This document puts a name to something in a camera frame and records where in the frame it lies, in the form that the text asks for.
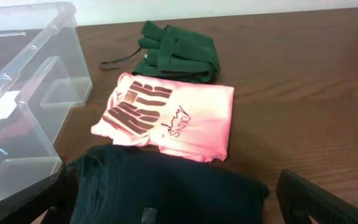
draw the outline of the green bag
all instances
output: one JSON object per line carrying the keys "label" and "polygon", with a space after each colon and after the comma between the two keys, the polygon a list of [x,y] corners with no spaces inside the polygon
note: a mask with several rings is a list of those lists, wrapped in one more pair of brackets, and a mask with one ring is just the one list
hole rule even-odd
{"label": "green bag", "polygon": [[161,29],[151,21],[143,26],[142,35],[139,46],[149,51],[132,74],[192,83],[210,83],[219,75],[219,59],[212,38],[175,26]]}

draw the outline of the white wall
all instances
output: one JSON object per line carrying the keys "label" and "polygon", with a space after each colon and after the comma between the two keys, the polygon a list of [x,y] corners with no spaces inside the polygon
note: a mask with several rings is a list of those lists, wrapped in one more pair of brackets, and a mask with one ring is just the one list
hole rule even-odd
{"label": "white wall", "polygon": [[[358,0],[68,0],[79,26],[358,7]],[[0,6],[53,0],[0,0]]]}

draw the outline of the folded black cloth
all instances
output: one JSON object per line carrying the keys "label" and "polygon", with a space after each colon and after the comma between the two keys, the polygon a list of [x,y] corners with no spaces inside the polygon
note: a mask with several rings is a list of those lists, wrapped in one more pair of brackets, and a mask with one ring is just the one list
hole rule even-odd
{"label": "folded black cloth", "polygon": [[209,164],[136,147],[91,148],[76,160],[71,223],[262,223],[266,186]]}

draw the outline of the white label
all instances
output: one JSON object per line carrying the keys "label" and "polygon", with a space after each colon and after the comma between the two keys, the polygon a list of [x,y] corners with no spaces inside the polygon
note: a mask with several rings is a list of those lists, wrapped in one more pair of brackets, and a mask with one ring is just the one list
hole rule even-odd
{"label": "white label", "polygon": [[7,91],[0,98],[0,119],[6,119],[16,108],[15,97],[20,93],[20,90]]}

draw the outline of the wooden table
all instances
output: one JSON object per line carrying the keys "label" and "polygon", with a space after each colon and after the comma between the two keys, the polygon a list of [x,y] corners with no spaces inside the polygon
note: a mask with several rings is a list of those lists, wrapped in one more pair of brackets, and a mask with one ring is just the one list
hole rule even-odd
{"label": "wooden table", "polygon": [[[211,36],[222,73],[235,87],[229,158],[213,164],[260,179],[272,191],[267,223],[283,223],[275,184],[294,170],[358,207],[358,8],[159,21]],[[108,96],[126,69],[102,61],[133,53],[143,23],[78,27],[93,81],[55,143],[66,162],[111,142],[94,136]]]}

